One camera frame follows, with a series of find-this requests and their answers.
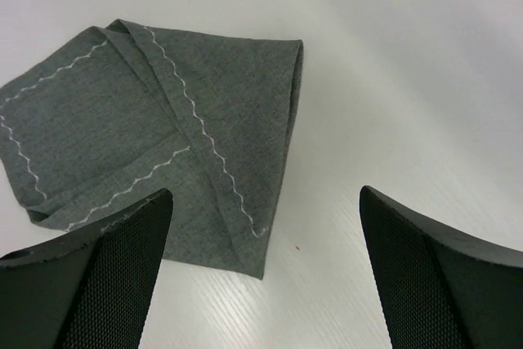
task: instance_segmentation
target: mesh panel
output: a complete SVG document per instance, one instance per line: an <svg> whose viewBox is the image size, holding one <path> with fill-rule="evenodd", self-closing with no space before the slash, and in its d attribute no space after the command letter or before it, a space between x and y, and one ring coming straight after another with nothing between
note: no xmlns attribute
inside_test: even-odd
<svg viewBox="0 0 523 349"><path fill-rule="evenodd" d="M395 349L465 349L449 291L425 240L375 196L361 218L383 313Z"/></svg>
<svg viewBox="0 0 523 349"><path fill-rule="evenodd" d="M58 347L138 347L170 219L153 202L102 237Z"/></svg>

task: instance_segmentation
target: folded cloth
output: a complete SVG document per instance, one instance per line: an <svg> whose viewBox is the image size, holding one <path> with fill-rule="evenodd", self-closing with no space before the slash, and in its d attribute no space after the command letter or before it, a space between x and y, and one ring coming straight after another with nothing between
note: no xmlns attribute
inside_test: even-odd
<svg viewBox="0 0 523 349"><path fill-rule="evenodd" d="M165 258L262 278L301 71L301 41L91 27L0 89L0 157L39 226L167 188Z"/></svg>

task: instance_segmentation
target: stitched seam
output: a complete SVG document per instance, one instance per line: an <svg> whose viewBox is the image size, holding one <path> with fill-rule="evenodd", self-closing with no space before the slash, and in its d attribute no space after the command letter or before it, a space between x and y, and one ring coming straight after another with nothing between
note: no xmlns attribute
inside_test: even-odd
<svg viewBox="0 0 523 349"><path fill-rule="evenodd" d="M9 126L7 126L4 122L6 121L6 118L4 118L1 114L0 114L0 125L5 128L7 130L7 132L9 133L9 141L13 141L16 143L16 147L18 149L18 155L25 160L25 169L27 170L27 172L32 176L34 177L34 189L40 194L43 196L43 200L47 200L47 194L45 192L43 192L42 190L40 190L38 188L38 182L40 181L40 177L33 172L33 170L31 169L31 159L25 155L23 152L22 152L22 145L21 143L16 140L13 136L13 129Z"/></svg>
<svg viewBox="0 0 523 349"><path fill-rule="evenodd" d="M22 93L24 92L27 92L27 91L30 91L30 90L34 90L37 88L38 84L40 82L43 82L43 81L47 81L49 79L53 79L55 76L58 75L59 72L63 71L64 69L72 69L74 67L74 65L76 65L76 63L81 60L81 59L87 59L88 57L91 57L92 53L98 49L99 47L103 47L105 44L107 44L107 40L105 40L102 44L99 44L99 45L95 45L91 48L91 50L86 54L86 55L82 55L82 56L77 56L74 58L74 60L69 63L68 65L64 66L64 67L59 67L58 69L56 69L56 71L51 74L51 75L48 75L46 77L41 77L38 79L38 81L32 85L32 86L29 86L29 87L22 87L18 93L16 93L15 96L13 97L8 97L6 98L3 103L0 105L0 109L2 109L9 101L14 101L14 100L18 100L19 98L22 97ZM15 137L14 137L14 131L11 127L7 126L5 124L5 121L6 121L6 118L5 116L1 115L0 114L0 125L5 128L7 130L7 132L9 133L9 141L12 141L16 144L16 147L18 149L18 155L23 158L26 162L26 167L25 169L27 170L27 172L32 176L34 177L34 189L43 197L43 200L46 201L47 200L47 194L45 192L43 192L42 190L40 190L38 188L38 183L40 182L40 177L35 173L33 172L33 170L31 169L31 159L25 155L23 152L22 152L22 145L20 143L20 141L16 140Z"/></svg>
<svg viewBox="0 0 523 349"><path fill-rule="evenodd" d="M61 71L65 70L65 69L72 69L74 67L74 65L76 65L81 59L87 59L88 57L91 57L92 53L96 49L103 47L106 44L107 44L107 40L105 40L102 44L94 45L87 54L75 57L74 60L71 63L69 63L69 65L66 65L64 67L59 67L58 69L56 69L54 74L39 78L38 81L34 85L22 87L15 96L6 98L3 101L3 103L0 105L0 109L2 109L9 101L18 100L19 98L21 98L23 92L27 92L27 91L36 89L40 82L47 81L49 79L53 79L55 76L57 76Z"/></svg>
<svg viewBox="0 0 523 349"><path fill-rule="evenodd" d="M254 230L254 219L253 219L253 217L249 213L247 213L245 211L244 196L242 194L240 194L238 192L237 188L236 188L236 179L235 179L235 177L232 176L230 174L230 172L227 170L226 158L223 155L221 155L221 154L219 154L217 152L217 150L216 150L216 141L214 140L214 138L212 136L210 136L207 133L207 131L205 129L205 122L196 113L196 102L192 98L190 98L190 96L187 94L187 83L178 74L176 63L174 62L174 60L172 60L170 57L167 56L167 54L165 52L165 48L162 47L160 44L158 44L158 42L156 41L156 34L154 33L154 31L149 29L147 26L144 26L143 28L145 30L147 30L151 34L151 36L153 36L153 44L156 45L162 51L163 58L166 59L169 63L171 63L171 65L172 65L172 73L181 82L181 85L183 86L183 95L186 97L187 100L189 100L189 102L190 102L190 104L192 106L192 115L193 115L193 117L199 121L199 123L201 125L201 128L202 128L202 134L204 136L206 136L209 139L209 141L211 142L212 152L214 153L214 155L216 155L221 160L221 170L222 170L222 172L225 175L227 175L230 178L231 182L232 182L232 190L239 197L239 209L240 209L241 213L244 216L246 216L247 219L250 221L250 223L251 223L251 232L253 233L253 236L256 237L257 239L261 238L265 234L267 228L262 228L260 230L260 233L256 233L256 231Z"/></svg>
<svg viewBox="0 0 523 349"><path fill-rule="evenodd" d="M86 223L89 218L91 217L91 215L94 213L94 212L97 212L99 210L103 210L105 208L108 208L119 196L121 195L125 195L125 194L129 194L132 192L132 190L134 190L134 187L136 184L138 184L139 182L141 181L144 181L144 180L147 180L147 179L150 179L153 175L154 175L154 172L156 172L157 169L161 168L161 167L165 167L165 166L168 166L171 164L171 162L174 160L174 158L179 155L180 153L183 153L183 152L186 152L190 149L190 146L187 146L185 149L181 149L181 150L176 150L172 153L171 155L171 158L168 159L167 161L165 161L164 163L157 163L156 165L153 166L153 168L151 169L151 171L149 172L149 174L143 176L143 177L137 177L135 178L133 181L132 181L132 184L131 186L129 186L127 189L123 190L123 191L119 191L115 194L113 194L113 196L111 196L111 198L109 199L109 201L107 201L105 204L102 204L100 206L95 206L94 208L92 208L89 213L85 216L84 219L80 220L80 221L77 221L77 222L71 222L68 226L67 226L67 229L65 229L65 231L69 232L71 231L71 229L73 228L73 226L76 226L76 225L80 225L80 224L83 224L83 223Z"/></svg>

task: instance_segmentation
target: white table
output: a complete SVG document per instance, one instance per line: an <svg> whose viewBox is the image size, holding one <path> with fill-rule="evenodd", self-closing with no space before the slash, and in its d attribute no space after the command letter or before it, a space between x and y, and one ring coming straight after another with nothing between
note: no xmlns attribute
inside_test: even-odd
<svg viewBox="0 0 523 349"><path fill-rule="evenodd" d="M523 0L1 2L0 83L115 18L305 42L266 278L163 262L144 348L390 347L365 184L523 249ZM0 217L0 254L60 234L29 224L4 171Z"/></svg>

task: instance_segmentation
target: black object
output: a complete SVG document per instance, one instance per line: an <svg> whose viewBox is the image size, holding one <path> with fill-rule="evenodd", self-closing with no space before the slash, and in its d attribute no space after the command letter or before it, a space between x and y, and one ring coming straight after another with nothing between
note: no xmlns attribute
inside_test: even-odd
<svg viewBox="0 0 523 349"><path fill-rule="evenodd" d="M0 258L0 347L138 347L171 216L161 190Z"/></svg>
<svg viewBox="0 0 523 349"><path fill-rule="evenodd" d="M360 215L395 349L523 348L523 253L370 187Z"/></svg>

